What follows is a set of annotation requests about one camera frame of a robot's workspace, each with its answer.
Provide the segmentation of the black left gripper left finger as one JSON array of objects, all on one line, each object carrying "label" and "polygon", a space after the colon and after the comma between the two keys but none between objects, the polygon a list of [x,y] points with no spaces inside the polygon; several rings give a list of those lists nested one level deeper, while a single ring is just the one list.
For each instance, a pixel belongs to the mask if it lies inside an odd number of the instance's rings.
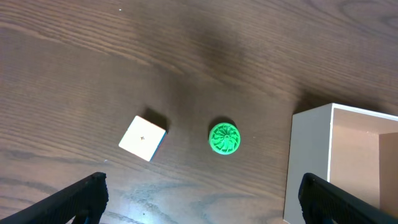
[{"label": "black left gripper left finger", "polygon": [[1,220],[3,224],[99,223],[109,201],[106,174],[95,172]]}]

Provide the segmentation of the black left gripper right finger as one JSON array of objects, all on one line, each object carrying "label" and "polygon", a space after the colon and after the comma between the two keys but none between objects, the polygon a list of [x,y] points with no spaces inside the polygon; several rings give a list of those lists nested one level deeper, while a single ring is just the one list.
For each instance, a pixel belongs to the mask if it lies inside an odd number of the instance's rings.
[{"label": "black left gripper right finger", "polygon": [[306,224],[397,224],[397,219],[313,173],[303,175],[298,200]]}]

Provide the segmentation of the colourful puzzle cube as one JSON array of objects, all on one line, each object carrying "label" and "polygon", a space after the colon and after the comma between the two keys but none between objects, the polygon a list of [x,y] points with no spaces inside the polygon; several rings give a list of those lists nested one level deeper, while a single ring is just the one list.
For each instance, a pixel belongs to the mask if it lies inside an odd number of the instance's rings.
[{"label": "colourful puzzle cube", "polygon": [[119,142],[119,147],[149,162],[165,135],[165,129],[135,116]]}]

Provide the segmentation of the white cardboard box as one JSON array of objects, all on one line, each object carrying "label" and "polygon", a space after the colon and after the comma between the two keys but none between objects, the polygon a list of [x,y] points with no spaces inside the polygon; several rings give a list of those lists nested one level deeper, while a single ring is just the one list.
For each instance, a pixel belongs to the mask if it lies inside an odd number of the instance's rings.
[{"label": "white cardboard box", "polygon": [[284,221],[303,223],[302,177],[313,173],[397,216],[397,117],[330,103],[292,117]]}]

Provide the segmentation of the green round spinner toy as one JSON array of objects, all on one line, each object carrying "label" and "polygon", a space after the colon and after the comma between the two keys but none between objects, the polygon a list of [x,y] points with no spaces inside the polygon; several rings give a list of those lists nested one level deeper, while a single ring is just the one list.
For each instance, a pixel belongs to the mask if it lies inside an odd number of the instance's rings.
[{"label": "green round spinner toy", "polygon": [[238,150],[241,143],[241,135],[235,125],[218,123],[211,128],[208,143],[216,153],[230,155]]}]

